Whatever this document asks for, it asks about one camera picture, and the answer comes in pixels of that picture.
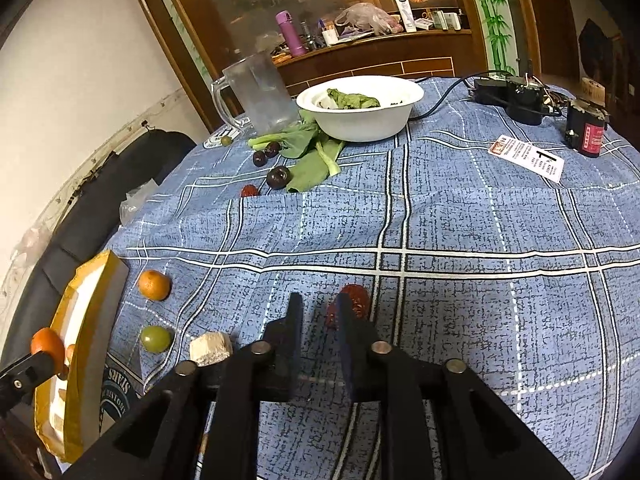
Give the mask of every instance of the leafy green vegetable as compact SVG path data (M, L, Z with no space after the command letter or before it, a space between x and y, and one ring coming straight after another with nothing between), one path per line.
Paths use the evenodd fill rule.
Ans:
M329 97L338 105L338 110L359 110L361 108L380 108L380 101L375 97L367 97L362 94L345 94L329 88L326 91Z
M267 144L276 140L281 146L280 155L285 158L298 158L305 153L312 139L320 133L320 126L313 119L313 116L302 114L301 116L302 122L291 124L281 132L249 139L249 147L254 150L263 150Z
M344 142L322 134L321 140L316 142L316 149L307 153L295 166L290 168L291 180L287 184L287 191L308 191L324 182L330 174L340 173L340 167L335 160L343 146Z

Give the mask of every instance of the tofu piece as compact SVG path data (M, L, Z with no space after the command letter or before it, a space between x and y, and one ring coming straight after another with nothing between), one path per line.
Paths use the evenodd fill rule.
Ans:
M219 363L232 353L231 339L224 332L205 332L189 343L189 356L198 366Z

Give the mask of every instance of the metal screw head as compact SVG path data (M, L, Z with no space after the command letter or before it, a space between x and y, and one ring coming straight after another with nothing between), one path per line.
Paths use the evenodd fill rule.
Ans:
M271 345L266 341L256 341L251 345L251 352L254 354L266 354L269 350L271 350Z
M386 341L376 341L371 345L371 350L376 354L388 354L393 350L393 347Z
M58 374L58 378L61 381L66 381L69 378L69 367L67 365L62 365L62 371Z
M461 374L466 370L465 362L460 359L449 359L445 366L452 374Z
M193 374L197 369L198 365L193 361L182 361L175 367L175 373L184 377Z

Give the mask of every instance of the bamboo painting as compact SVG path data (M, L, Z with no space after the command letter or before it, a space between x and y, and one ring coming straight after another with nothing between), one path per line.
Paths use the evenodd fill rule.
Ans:
M507 5L506 0L479 0L484 23L488 31L489 44L491 45L491 56L496 70L507 70L516 74L513 67L509 66L506 57L507 46L513 39L511 27L500 13L501 8Z

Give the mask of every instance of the dried red date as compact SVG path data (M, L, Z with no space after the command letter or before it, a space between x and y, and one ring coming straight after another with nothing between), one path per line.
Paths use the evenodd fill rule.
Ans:
M369 300L369 292L362 285L351 283L345 285L341 293L347 294L351 300L351 309L355 312L358 319L367 319L371 302ZM334 302L329 303L326 310L326 325L335 328L337 323L338 312Z

